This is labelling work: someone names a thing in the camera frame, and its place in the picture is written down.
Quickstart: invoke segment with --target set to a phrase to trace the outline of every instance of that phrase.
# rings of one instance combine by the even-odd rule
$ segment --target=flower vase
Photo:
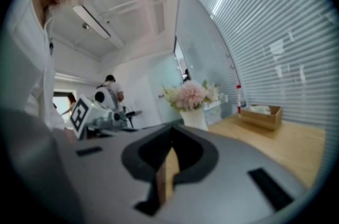
[[[202,107],[193,111],[180,111],[180,115],[184,120],[185,126],[208,131]]]

